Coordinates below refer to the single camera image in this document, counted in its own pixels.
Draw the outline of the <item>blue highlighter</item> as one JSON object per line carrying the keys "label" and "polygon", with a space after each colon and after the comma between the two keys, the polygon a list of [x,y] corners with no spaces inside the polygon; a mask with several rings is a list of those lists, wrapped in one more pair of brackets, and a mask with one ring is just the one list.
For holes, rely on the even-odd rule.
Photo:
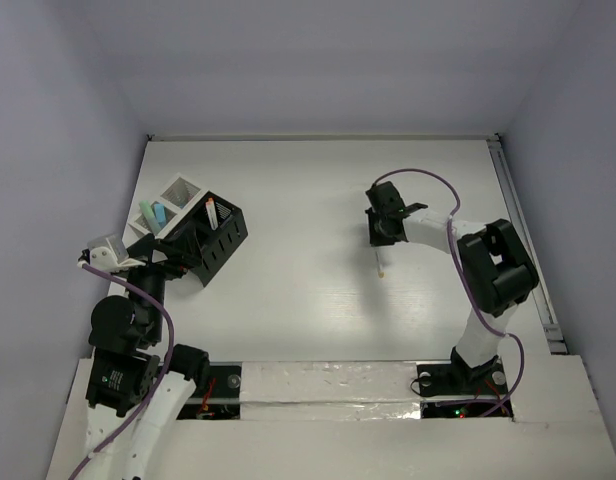
{"label": "blue highlighter", "polygon": [[165,206],[162,203],[156,202],[153,204],[153,212],[158,225],[161,228],[164,228],[168,223],[167,210]]}

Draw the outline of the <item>green highlighter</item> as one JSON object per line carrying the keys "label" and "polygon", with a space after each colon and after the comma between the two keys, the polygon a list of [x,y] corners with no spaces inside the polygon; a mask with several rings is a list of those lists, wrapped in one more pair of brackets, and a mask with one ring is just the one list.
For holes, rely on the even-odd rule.
{"label": "green highlighter", "polygon": [[154,235],[157,235],[161,230],[161,226],[156,219],[152,205],[148,201],[142,200],[139,202],[139,208],[149,230]]}

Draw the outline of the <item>orange white marker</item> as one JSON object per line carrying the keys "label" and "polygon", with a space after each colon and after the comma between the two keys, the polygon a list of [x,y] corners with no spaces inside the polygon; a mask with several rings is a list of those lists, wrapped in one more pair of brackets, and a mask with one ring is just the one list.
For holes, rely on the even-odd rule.
{"label": "orange white marker", "polygon": [[219,219],[217,216],[217,210],[215,201],[212,197],[209,197],[205,202],[205,210],[209,221],[210,228],[215,231],[219,228]]}

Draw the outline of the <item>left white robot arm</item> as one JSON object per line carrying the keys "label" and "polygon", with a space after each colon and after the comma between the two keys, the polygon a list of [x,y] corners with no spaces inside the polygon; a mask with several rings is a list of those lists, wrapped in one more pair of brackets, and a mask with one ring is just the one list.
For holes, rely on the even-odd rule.
{"label": "left white robot arm", "polygon": [[152,234],[131,246],[106,235],[83,251],[82,269],[125,292],[91,313],[84,458],[72,478],[149,478],[184,403],[207,388],[207,352],[175,343],[164,307],[167,281],[201,260],[199,246],[171,246]]}

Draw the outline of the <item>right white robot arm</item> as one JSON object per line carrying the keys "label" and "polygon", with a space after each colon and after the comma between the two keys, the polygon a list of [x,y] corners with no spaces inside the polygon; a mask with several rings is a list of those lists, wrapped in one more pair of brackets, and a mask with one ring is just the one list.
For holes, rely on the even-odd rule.
{"label": "right white robot arm", "polygon": [[375,182],[366,196],[370,245],[425,245],[451,256],[471,311],[464,332],[441,364],[417,368],[423,397],[474,395],[501,370],[498,348],[517,307],[538,286],[539,275],[516,229],[497,219],[456,221],[422,203],[407,205],[390,181]]}

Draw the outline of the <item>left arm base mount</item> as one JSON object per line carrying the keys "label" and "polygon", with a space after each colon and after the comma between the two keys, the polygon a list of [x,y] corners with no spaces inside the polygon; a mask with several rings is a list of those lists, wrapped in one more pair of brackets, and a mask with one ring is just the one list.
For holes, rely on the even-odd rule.
{"label": "left arm base mount", "polygon": [[240,415],[242,367],[238,363],[212,363],[206,354],[174,359],[143,418],[177,420],[230,420]]}

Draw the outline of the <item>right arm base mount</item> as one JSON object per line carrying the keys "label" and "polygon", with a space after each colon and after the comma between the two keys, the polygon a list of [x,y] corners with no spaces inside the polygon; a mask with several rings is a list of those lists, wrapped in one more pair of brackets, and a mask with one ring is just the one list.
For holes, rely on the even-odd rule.
{"label": "right arm base mount", "polygon": [[449,362],[416,367],[410,390],[420,398],[423,419],[513,418],[503,365],[464,382]]}

